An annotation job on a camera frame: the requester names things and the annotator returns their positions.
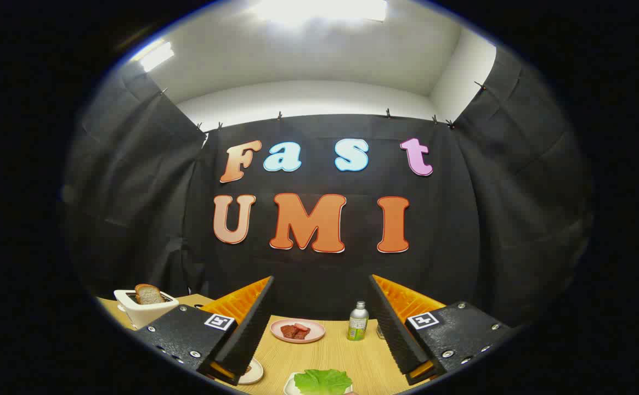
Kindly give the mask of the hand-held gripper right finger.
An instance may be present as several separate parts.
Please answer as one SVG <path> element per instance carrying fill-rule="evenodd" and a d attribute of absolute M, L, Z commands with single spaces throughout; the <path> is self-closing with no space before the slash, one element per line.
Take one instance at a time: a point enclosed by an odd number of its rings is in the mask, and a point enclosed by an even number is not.
<path fill-rule="evenodd" d="M 477 362 L 513 334 L 469 302 L 446 305 L 378 275 L 369 276 L 369 288 L 370 316 L 410 385 Z"/>

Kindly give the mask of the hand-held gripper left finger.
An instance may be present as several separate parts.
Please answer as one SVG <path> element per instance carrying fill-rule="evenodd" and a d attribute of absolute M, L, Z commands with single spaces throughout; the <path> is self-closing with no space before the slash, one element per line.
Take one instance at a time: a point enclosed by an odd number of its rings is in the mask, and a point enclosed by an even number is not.
<path fill-rule="evenodd" d="M 275 304 L 274 277 L 268 276 L 200 308 L 181 304 L 133 334 L 182 368 L 238 385 Z"/>

